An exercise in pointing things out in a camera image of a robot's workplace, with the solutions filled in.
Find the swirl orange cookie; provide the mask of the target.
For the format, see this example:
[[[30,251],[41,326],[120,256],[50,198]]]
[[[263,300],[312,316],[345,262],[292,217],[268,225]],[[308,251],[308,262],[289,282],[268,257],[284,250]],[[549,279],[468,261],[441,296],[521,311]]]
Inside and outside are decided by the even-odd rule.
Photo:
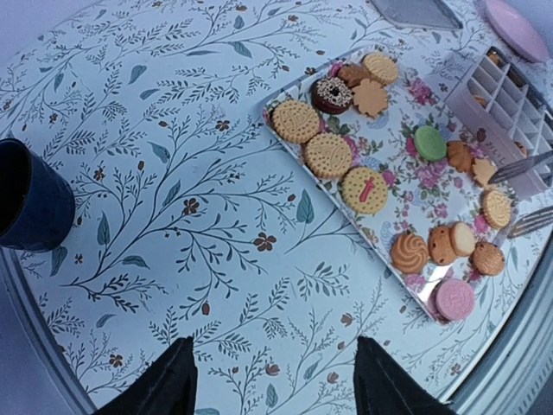
[[[429,260],[427,243],[414,233],[402,233],[391,248],[391,261],[404,274],[420,274]]]

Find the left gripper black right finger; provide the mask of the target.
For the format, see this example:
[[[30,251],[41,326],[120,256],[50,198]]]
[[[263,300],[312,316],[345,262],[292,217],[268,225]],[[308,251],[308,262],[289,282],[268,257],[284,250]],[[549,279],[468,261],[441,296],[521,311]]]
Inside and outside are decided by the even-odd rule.
[[[360,336],[353,371],[358,414],[453,414],[371,337]]]

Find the metal serving tongs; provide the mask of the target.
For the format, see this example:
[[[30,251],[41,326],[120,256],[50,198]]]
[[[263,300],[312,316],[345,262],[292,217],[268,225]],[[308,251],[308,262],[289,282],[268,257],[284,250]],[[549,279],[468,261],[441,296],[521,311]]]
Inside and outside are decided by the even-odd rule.
[[[538,175],[534,173],[538,167],[552,164],[552,151],[546,151],[535,156],[528,156],[514,163],[499,168],[489,179],[489,184],[507,182],[520,200],[528,199],[545,190],[537,184]],[[544,207],[527,214],[508,227],[506,238],[515,239],[533,233],[536,230],[552,224],[552,207]]]

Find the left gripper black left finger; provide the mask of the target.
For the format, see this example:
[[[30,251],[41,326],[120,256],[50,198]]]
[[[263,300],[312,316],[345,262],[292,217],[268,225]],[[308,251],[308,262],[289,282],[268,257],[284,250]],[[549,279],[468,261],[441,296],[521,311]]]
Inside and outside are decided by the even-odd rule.
[[[180,337],[127,390],[95,413],[190,415],[197,383],[194,339]]]

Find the metal divided cookie tin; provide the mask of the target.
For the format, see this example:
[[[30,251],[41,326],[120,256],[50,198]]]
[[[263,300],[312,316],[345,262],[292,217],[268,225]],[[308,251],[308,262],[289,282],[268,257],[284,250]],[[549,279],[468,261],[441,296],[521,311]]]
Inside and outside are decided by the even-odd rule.
[[[467,70],[446,104],[499,168],[552,151],[552,107],[496,47]]]

